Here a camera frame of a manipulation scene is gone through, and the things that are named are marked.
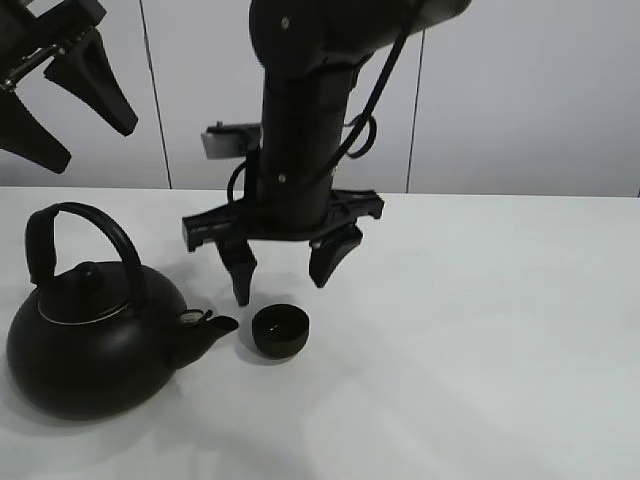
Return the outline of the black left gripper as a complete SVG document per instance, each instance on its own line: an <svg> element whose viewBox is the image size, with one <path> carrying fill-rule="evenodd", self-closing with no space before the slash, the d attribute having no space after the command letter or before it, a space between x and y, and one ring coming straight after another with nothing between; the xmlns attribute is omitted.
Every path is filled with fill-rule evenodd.
<svg viewBox="0 0 640 480"><path fill-rule="evenodd" d="M40 15L31 12L29 4L1 2L1 149L61 174L71 160L70 152L13 91L5 91L37 66L56 56L45 68L45 78L84 102L121 135L134 132L138 117L94 28L106 15L102 4L61 1Z"/></svg>

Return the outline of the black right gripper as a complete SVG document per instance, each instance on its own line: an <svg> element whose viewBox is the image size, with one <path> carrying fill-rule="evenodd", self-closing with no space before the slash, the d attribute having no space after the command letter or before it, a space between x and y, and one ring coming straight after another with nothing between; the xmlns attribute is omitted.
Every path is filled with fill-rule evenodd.
<svg viewBox="0 0 640 480"><path fill-rule="evenodd" d="M257 267L247 240L311 242L309 275L317 288L323 288L340 262L361 244L363 233L356 226L358 219L378 220L384 206L384 200L373 190L333 190L317 218L296 202L261 212L240 199L183 218L182 234L190 252L216 243L236 301L239 306L247 306Z"/></svg>

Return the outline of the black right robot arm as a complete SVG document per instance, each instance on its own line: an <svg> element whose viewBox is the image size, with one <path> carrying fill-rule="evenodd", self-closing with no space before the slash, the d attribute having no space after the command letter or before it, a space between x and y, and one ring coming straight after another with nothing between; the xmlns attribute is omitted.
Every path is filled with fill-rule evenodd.
<svg viewBox="0 0 640 480"><path fill-rule="evenodd" d="M239 305L257 262L253 240L308 242L309 274L323 287L362 241L357 222L380 218L372 190L339 190L336 167L369 150L374 109L409 36L461 15L467 3L432 1L254 1L249 33L264 70L257 123L217 123L201 136L210 160L237 159L218 208L183 221L186 247L217 247Z"/></svg>

